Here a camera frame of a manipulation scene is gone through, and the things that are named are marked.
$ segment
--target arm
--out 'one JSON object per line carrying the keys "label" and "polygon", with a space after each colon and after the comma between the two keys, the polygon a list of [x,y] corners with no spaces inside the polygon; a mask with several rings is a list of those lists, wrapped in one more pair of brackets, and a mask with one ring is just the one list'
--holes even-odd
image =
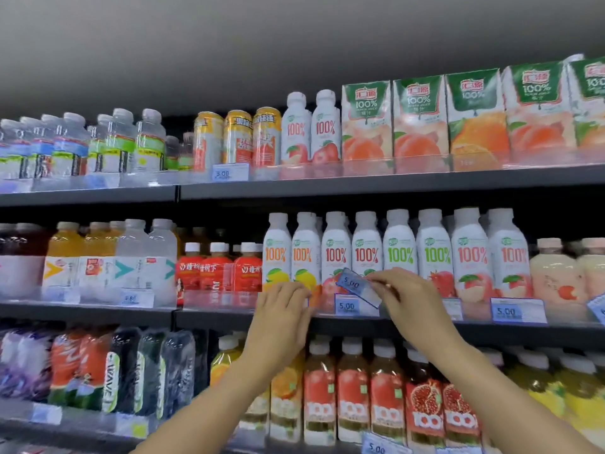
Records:
{"label": "arm", "polygon": [[403,269],[367,279],[399,332],[464,395],[504,454],[602,454],[462,339],[431,282]]}
{"label": "arm", "polygon": [[260,293],[246,347],[218,384],[178,411],[135,454],[218,454],[253,400],[304,347],[312,311],[300,283]]}

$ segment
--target hand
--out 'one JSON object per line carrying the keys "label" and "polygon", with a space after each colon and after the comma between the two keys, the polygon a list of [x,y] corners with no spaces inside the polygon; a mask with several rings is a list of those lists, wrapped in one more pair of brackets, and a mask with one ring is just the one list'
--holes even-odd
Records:
{"label": "hand", "polygon": [[430,361],[446,346],[464,342],[432,282],[399,267],[372,272],[366,278],[387,306],[397,330]]}
{"label": "hand", "polygon": [[310,296],[311,291],[300,282],[279,282],[258,294],[241,358],[263,373],[267,382],[261,388],[304,347],[313,314],[313,309],[306,307]]}

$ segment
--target gray ceiling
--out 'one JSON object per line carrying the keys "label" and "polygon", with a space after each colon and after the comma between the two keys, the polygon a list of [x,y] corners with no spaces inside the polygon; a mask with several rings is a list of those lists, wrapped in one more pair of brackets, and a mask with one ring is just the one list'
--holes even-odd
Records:
{"label": "gray ceiling", "polygon": [[605,55],[605,0],[0,0],[0,116],[284,106],[343,83]]}

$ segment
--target orange juice carton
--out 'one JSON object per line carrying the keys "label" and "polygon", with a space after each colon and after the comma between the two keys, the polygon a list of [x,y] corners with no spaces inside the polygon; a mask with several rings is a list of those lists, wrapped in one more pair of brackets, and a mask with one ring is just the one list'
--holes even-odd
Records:
{"label": "orange juice carton", "polygon": [[445,75],[454,170],[498,169],[510,145],[500,70]]}
{"label": "orange juice carton", "polygon": [[569,82],[562,61],[510,65],[502,87],[513,151],[575,149]]}
{"label": "orange juice carton", "polygon": [[[437,155],[435,166],[445,166],[438,156],[450,152],[443,75],[393,81],[393,145],[396,158]],[[397,170],[417,161],[397,160]]]}
{"label": "orange juice carton", "polygon": [[343,86],[343,160],[393,156],[391,82]]}
{"label": "orange juice carton", "polygon": [[578,147],[605,146],[605,57],[569,62],[567,69]]}

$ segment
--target drink can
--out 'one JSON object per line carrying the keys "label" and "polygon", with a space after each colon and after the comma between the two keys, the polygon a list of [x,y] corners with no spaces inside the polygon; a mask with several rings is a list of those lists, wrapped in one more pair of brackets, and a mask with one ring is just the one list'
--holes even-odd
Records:
{"label": "drink can", "polygon": [[279,165],[281,154],[281,114],[275,108],[263,106],[254,115],[252,137],[253,164]]}
{"label": "drink can", "polygon": [[212,111],[202,111],[194,123],[193,169],[205,172],[221,163],[224,119]]}
{"label": "drink can", "polygon": [[252,116],[242,110],[227,113],[223,135],[223,164],[252,164]]}

